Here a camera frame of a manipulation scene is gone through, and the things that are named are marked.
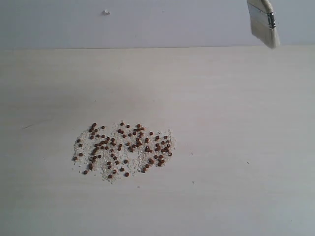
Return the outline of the pile of beans and grit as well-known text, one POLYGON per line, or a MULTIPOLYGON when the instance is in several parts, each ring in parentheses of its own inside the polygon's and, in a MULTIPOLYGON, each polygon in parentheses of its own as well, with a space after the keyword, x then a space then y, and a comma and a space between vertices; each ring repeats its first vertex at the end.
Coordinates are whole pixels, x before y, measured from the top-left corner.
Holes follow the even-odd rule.
POLYGON ((75 140, 71 160, 82 168, 81 174, 100 173, 104 181, 113 184, 163 167, 173 157, 174 144, 171 130, 155 132, 123 120, 112 127, 93 122, 75 140))

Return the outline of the wooden paint brush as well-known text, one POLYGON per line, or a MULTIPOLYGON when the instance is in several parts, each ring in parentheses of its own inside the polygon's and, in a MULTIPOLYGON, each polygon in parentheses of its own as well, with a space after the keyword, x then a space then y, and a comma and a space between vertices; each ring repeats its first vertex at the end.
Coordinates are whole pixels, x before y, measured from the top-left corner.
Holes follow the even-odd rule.
POLYGON ((274 9, 269 0, 247 0, 251 33, 270 49, 280 45, 274 9))

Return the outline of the white wall plug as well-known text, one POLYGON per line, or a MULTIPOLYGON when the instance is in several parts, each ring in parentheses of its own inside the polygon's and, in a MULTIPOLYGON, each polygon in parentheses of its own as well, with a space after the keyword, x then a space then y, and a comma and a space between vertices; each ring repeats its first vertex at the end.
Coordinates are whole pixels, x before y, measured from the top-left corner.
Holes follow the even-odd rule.
POLYGON ((110 15, 111 12, 109 10, 105 9, 105 10, 102 11, 101 14, 107 16, 107 15, 110 15))

